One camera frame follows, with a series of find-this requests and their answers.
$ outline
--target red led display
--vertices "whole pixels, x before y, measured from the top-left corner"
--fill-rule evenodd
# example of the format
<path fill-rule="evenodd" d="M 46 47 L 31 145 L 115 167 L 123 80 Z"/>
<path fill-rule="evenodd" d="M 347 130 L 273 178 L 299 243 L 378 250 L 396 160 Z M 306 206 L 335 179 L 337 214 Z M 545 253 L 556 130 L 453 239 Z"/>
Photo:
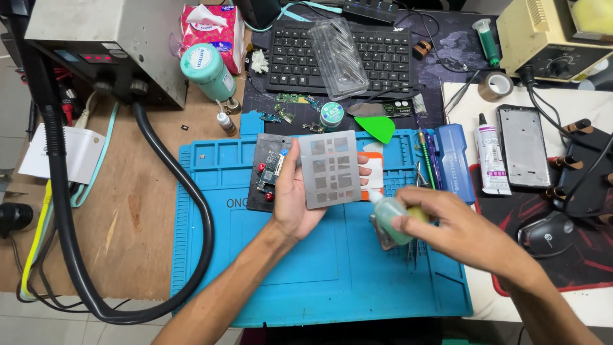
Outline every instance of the red led display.
<path fill-rule="evenodd" d="M 106 54 L 79 54 L 79 56 L 89 63 L 116 63 Z"/>

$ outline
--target mouse pad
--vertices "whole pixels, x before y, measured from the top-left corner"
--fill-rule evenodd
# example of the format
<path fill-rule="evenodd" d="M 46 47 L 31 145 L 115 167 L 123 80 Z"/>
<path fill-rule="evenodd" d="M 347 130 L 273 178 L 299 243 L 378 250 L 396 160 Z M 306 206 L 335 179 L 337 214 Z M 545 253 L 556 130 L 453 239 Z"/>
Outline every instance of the mouse pad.
<path fill-rule="evenodd" d="M 560 172 L 550 169 L 552 181 L 558 181 Z M 516 192 L 511 196 L 493 196 L 482 191 L 481 169 L 478 164 L 470 167 L 475 208 L 490 222 L 498 225 L 517 241 L 517 232 L 534 217 L 543 217 L 554 210 L 551 202 L 543 200 L 535 190 Z M 613 193 L 609 190 L 607 207 L 613 206 Z M 594 289 L 613 286 L 613 227 L 603 224 L 575 222 L 574 243 L 564 252 L 549 258 L 537 258 L 549 279 L 559 291 Z M 492 275 L 494 289 L 508 297 L 498 279 Z"/>

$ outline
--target dial knob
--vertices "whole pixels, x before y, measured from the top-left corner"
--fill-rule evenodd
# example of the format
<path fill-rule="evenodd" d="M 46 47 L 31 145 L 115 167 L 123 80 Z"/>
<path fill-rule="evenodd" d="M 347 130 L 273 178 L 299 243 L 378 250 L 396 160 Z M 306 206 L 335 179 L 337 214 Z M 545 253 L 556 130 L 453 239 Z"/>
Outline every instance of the dial knob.
<path fill-rule="evenodd" d="M 111 90 L 113 90 L 113 85 L 106 80 L 98 80 L 96 83 L 94 83 L 94 89 L 96 89 L 98 92 L 109 95 L 111 94 Z"/>
<path fill-rule="evenodd" d="M 570 72 L 570 68 L 568 67 L 568 60 L 560 59 L 551 63 L 551 73 L 554 77 L 560 77 L 563 74 L 567 74 Z"/>

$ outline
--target keyboard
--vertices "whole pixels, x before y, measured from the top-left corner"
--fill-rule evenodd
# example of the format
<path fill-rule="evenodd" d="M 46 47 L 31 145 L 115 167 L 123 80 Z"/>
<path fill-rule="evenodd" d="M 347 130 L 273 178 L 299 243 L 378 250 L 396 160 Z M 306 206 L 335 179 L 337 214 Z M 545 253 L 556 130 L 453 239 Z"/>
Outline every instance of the keyboard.
<path fill-rule="evenodd" d="M 307 31 L 312 21 L 276 20 L 272 27 L 268 58 L 268 91 L 327 95 L 321 71 Z M 358 54 L 370 81 L 368 91 L 357 97 L 370 97 L 379 91 L 406 86 L 383 93 L 378 98 L 412 97 L 411 31 L 391 26 L 349 25 Z"/>

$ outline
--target mouse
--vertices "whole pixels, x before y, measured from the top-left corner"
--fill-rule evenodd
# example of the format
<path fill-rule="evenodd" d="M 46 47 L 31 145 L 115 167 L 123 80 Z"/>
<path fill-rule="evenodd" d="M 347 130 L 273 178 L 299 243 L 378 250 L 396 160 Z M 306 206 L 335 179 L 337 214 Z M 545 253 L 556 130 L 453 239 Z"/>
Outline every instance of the mouse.
<path fill-rule="evenodd" d="M 535 258 L 558 255 L 573 244 L 575 224 L 564 213 L 552 211 L 519 229 L 517 242 Z"/>

